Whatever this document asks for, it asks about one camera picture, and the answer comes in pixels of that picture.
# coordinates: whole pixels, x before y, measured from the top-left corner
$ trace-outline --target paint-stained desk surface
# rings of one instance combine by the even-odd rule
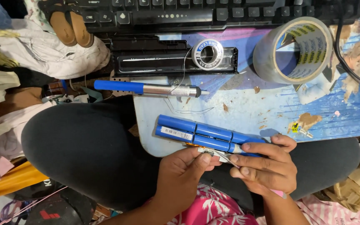
[[[325,71],[334,76],[334,82],[328,82],[323,76],[301,86],[298,91],[292,85],[266,83],[253,72],[253,49],[268,31],[227,29],[215,33],[162,35],[162,40],[187,40],[190,46],[200,39],[214,38],[224,47],[236,47],[239,74],[186,77],[183,83],[197,85],[211,94],[198,99],[170,97],[177,111],[214,107],[204,114],[180,114],[171,109],[164,97],[135,95],[143,147],[154,156],[166,156],[183,148],[180,142],[154,135],[159,114],[188,118],[266,139],[279,132],[298,142],[360,136],[360,85],[342,69],[336,68],[336,57]],[[344,58],[360,75],[360,20],[344,26],[341,43],[344,43]],[[153,77],[133,82],[168,84],[171,80]],[[294,133],[292,126],[295,123],[299,125]],[[310,135],[302,134],[301,128]]]

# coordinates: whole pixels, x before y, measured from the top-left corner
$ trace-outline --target black keyboard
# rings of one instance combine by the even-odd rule
[[[87,31],[155,34],[279,26],[312,16],[338,23],[337,0],[75,0]],[[342,0],[344,23],[360,17],[360,0]]]

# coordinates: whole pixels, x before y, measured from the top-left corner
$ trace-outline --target packing tape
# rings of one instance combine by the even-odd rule
[[[276,46],[284,35],[294,37],[300,48],[296,68],[283,74],[276,63]],[[329,29],[313,17],[300,17],[271,30],[254,49],[254,68],[260,78],[282,84],[304,84],[317,77],[330,61],[333,40]]]
[[[204,56],[201,56],[201,52],[204,48],[210,47],[213,50],[213,57],[209,62],[204,62],[202,59]],[[220,44],[215,39],[202,39],[197,42],[193,50],[191,51],[193,62],[203,70],[212,70],[215,69],[223,59],[224,50],[222,44]]]

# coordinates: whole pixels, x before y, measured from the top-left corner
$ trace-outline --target barcode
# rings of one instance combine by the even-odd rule
[[[164,126],[160,129],[160,131],[162,133],[165,133],[165,134],[168,134],[168,135],[173,135],[173,136],[176,136],[176,137],[181,137],[181,138],[187,139],[189,141],[192,140],[192,135],[181,132],[181,131],[178,131],[178,130],[174,130],[174,129],[171,129],[171,128],[167,128],[167,127],[164,127]]]

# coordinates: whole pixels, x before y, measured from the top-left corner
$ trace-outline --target person's left hand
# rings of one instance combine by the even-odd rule
[[[196,147],[164,157],[160,162],[156,194],[151,204],[169,217],[177,216],[194,201],[203,173],[221,164],[218,156],[201,154]]]

